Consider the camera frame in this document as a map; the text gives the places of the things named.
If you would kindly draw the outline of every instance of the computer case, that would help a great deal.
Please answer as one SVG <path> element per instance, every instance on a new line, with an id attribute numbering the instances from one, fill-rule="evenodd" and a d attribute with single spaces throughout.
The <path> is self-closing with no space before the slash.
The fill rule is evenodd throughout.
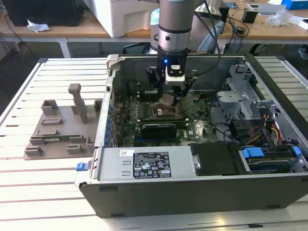
<path id="1" fill-rule="evenodd" d="M 50 26 L 78 26 L 83 17 L 82 0 L 3 0 L 15 26 L 33 23 Z"/>

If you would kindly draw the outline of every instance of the white paper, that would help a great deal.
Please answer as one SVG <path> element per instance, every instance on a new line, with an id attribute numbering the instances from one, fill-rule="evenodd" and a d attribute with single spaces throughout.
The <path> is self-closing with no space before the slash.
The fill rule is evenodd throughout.
<path id="1" fill-rule="evenodd" d="M 282 0 L 269 0 L 268 3 L 273 5 L 281 5 Z"/>
<path id="2" fill-rule="evenodd" d="M 50 28 L 48 27 L 47 24 L 36 24 L 36 23 L 32 23 L 29 21 L 28 19 L 28 25 L 27 27 L 29 28 L 29 30 L 38 33 L 39 31 L 46 31 L 46 30 L 50 30 Z"/>
<path id="3" fill-rule="evenodd" d="M 135 150 L 120 150 L 120 156 L 133 156 Z"/>
<path id="4" fill-rule="evenodd" d="M 299 24 L 301 21 L 303 21 L 304 19 L 306 19 L 306 18 L 299 17 L 299 16 L 292 16 L 292 17 L 288 20 L 288 23 L 298 25 L 298 24 Z"/>

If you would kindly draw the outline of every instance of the plastic bag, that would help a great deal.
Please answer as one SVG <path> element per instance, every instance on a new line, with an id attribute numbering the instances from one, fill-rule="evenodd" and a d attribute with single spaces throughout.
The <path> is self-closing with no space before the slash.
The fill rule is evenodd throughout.
<path id="1" fill-rule="evenodd" d="M 267 18 L 267 22 L 270 26 L 289 26 L 287 22 L 293 16 L 292 13 L 289 13 L 287 10 L 278 11 L 276 14 L 271 14 Z"/>

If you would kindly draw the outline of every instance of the blue latch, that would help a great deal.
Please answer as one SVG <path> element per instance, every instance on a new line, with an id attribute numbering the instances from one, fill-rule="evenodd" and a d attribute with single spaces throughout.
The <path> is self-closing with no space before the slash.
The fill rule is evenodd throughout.
<path id="1" fill-rule="evenodd" d="M 88 170 L 88 163 L 78 163 L 75 170 L 77 172 L 81 172 L 81 171 L 87 171 Z"/>
<path id="2" fill-rule="evenodd" d="M 296 154 L 296 156 L 297 157 L 299 157 L 301 154 L 302 154 L 302 152 L 300 151 L 300 149 L 298 148 L 298 147 L 293 147 L 293 151 L 295 152 L 295 154 Z"/>
<path id="3" fill-rule="evenodd" d="M 245 148 L 243 150 L 245 158 L 250 157 L 264 157 L 264 153 L 261 148 Z"/>

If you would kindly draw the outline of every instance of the white label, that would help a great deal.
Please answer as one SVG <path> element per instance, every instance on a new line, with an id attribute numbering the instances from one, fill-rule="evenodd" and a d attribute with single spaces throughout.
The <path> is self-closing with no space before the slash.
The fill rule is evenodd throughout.
<path id="1" fill-rule="evenodd" d="M 170 170 L 162 170 L 162 174 L 170 173 Z"/>
<path id="2" fill-rule="evenodd" d="M 120 156 L 133 156 L 135 150 L 120 150 Z"/>

